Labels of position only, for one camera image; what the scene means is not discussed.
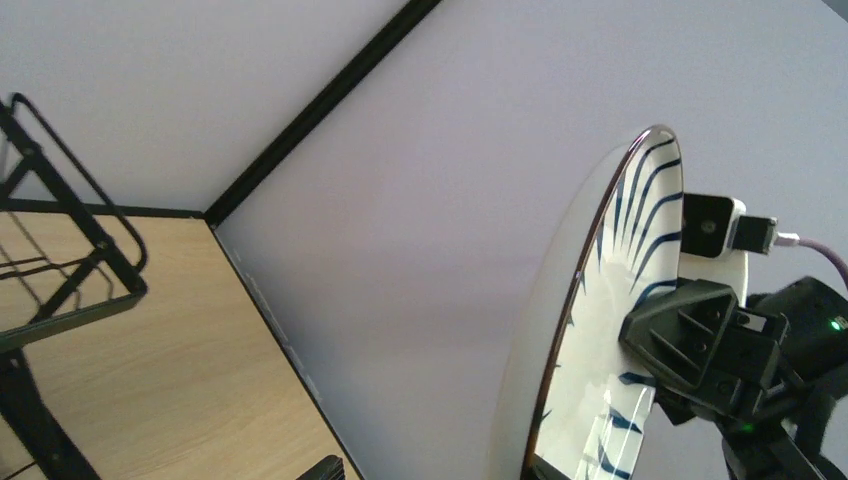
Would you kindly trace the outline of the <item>black wire dish rack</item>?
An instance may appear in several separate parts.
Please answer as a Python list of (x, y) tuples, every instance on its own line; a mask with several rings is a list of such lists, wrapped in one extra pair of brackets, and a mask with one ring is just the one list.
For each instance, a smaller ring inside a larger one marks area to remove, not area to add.
[[(136, 262), (127, 258), (96, 219), (95, 211), (80, 199), (42, 145), (27, 131), (18, 117), (21, 108), (29, 111), (99, 197), (102, 212), (115, 218), (135, 241), (139, 251)], [(59, 213), (73, 222), (89, 246), (87, 252), (71, 260), (55, 261), (19, 218), (12, 219), (35, 254), (15, 259), (3, 252), (1, 278), (20, 283), (36, 310), (26, 323), (1, 333), (1, 417), (45, 478), (96, 479), (99, 475), (95, 468), (45, 404), (24, 349), (134, 308), (149, 291), (142, 277), (148, 249), (122, 209), (26, 95), (14, 92), (2, 103), (1, 132), (1, 155), (6, 157), (11, 150), (19, 155), (11, 172), (1, 179), (2, 212), (13, 212), (17, 204), (15, 191), (28, 175), (33, 175), (52, 196)]]

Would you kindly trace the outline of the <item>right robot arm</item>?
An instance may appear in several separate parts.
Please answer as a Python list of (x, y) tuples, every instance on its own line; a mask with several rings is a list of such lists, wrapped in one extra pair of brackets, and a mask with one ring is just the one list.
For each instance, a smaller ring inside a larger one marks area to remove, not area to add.
[(840, 479), (822, 451), (847, 396), (847, 302), (804, 277), (746, 300), (683, 280), (637, 303), (619, 335), (675, 425), (713, 423), (732, 479)]

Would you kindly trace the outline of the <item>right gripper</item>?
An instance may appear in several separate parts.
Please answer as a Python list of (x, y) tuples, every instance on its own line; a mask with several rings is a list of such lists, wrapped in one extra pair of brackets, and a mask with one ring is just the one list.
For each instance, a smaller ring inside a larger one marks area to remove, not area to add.
[(646, 297), (624, 318), (619, 342), (657, 379), (656, 402), (672, 423), (768, 423), (809, 398), (782, 351), (789, 319), (737, 306), (732, 287), (698, 279)]

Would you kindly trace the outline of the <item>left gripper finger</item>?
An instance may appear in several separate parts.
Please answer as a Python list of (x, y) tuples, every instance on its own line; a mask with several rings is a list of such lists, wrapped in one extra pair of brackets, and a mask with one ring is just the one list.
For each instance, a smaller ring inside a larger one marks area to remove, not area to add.
[(337, 455), (327, 455), (297, 477), (297, 480), (345, 480), (344, 461)]

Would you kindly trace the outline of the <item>blue striped white plate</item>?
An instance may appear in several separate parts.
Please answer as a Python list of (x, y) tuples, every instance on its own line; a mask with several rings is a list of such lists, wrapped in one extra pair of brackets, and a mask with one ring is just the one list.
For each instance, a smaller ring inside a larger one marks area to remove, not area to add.
[(678, 282), (683, 169), (652, 125), (611, 149), (570, 201), (515, 328), (489, 479), (629, 479), (652, 376), (619, 341), (625, 317)]

